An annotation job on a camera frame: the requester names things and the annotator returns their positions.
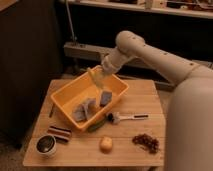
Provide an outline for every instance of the orange plastic tray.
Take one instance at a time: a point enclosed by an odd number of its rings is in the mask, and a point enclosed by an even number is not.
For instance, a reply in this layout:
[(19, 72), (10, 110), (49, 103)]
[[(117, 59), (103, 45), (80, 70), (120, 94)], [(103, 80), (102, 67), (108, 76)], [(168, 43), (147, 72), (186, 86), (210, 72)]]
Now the orange plastic tray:
[[(97, 69), (100, 69), (100, 66), (92, 68), (91, 71), (95, 72)], [(51, 95), (51, 99), (70, 123), (74, 124), (78, 129), (85, 131), (91, 124), (95, 123), (101, 116), (106, 114), (106, 112), (118, 102), (129, 87), (114, 74), (104, 78), (103, 84), (104, 90), (112, 92), (112, 100), (105, 107), (99, 106), (102, 90), (97, 88), (92, 82), (88, 72), (85, 72), (54, 92)], [(73, 119), (72, 112), (87, 98), (96, 98), (94, 115), (87, 121), (76, 122)]]

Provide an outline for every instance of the black wall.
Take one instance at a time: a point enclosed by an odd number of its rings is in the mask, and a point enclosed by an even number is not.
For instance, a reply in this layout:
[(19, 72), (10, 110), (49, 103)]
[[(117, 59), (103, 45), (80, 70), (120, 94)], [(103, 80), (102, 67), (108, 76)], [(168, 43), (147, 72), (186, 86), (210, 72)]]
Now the black wall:
[(19, 141), (62, 72), (53, 0), (20, 0), (0, 12), (0, 131)]
[[(64, 38), (69, 38), (66, 13), (59, 5)], [(70, 5), (80, 43), (114, 47), (119, 31), (130, 30), (146, 42), (188, 59), (213, 61), (213, 19)]]

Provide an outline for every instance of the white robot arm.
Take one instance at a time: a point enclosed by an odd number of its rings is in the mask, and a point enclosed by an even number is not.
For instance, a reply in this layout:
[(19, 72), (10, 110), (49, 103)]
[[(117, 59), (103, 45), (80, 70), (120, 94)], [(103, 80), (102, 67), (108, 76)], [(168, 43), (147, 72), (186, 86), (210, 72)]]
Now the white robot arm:
[(149, 46), (129, 31), (102, 62), (105, 74), (140, 58), (176, 86), (167, 117), (166, 171), (213, 170), (213, 70)]

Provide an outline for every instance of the wooden tabletop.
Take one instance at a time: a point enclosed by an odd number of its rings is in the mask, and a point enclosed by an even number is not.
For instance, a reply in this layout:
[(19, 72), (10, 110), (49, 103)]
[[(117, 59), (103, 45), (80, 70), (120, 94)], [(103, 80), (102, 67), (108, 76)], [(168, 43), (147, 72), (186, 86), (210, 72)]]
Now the wooden tabletop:
[[(49, 117), (53, 105), (50, 95), (70, 81), (51, 82), (24, 157), (24, 166), (163, 166), (165, 117), (153, 81), (125, 80), (129, 89), (112, 108), (112, 111), (119, 111), (121, 114), (147, 113), (149, 119), (126, 120), (118, 125), (106, 123), (93, 133), (78, 131), (66, 122), (56, 107), (53, 108), (53, 116)], [(72, 130), (72, 137), (67, 144), (57, 143), (54, 156), (45, 158), (36, 152), (35, 147), (38, 138), (46, 134), (49, 126), (69, 128)], [(132, 143), (134, 136), (143, 133), (159, 140), (160, 150), (157, 154), (149, 154)], [(113, 140), (113, 150), (109, 154), (99, 150), (99, 142), (103, 136), (109, 136)]]

